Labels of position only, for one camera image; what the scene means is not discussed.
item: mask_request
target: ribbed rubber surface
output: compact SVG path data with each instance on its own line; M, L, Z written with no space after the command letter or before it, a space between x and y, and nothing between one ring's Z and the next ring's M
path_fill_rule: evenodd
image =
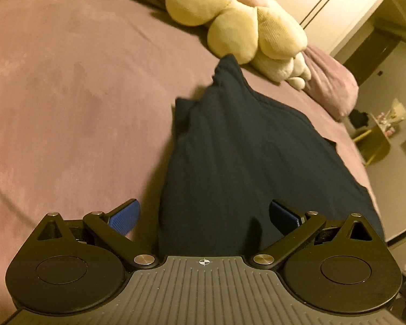
M137 271L111 302L84 314L40 316L21 311L10 325L400 325L388 311L359 317L320 313L298 302L272 271L239 257L172 257Z

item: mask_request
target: yellow plush flower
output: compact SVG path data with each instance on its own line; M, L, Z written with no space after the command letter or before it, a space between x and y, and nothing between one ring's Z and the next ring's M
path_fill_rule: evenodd
M303 89L309 70L301 52L307 37L275 0L165 0L168 13L187 26L209 26L207 43L218 57L233 54L274 82Z

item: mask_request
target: bed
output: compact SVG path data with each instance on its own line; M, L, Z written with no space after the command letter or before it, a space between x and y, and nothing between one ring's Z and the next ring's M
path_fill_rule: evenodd
M199 98L219 61L205 33L135 0L0 0L0 323L15 310L7 266L48 212L79 219L137 198L132 238L152 247L172 106L178 96ZM286 82L243 73L337 143L378 212L343 124Z

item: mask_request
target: pillow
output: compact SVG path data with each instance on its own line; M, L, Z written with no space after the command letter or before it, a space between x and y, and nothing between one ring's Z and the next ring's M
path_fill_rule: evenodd
M358 84L350 71L316 46L303 52L311 80L304 88L336 121L351 113L358 99Z

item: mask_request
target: circular pad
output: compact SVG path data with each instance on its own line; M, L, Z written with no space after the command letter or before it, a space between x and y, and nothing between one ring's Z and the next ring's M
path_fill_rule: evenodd
M353 256L333 256L326 259L320 268L327 279L342 285L366 281L371 275L370 266Z
M84 260L75 256L54 256L38 265L39 278L52 285L64 285L81 279L87 271Z

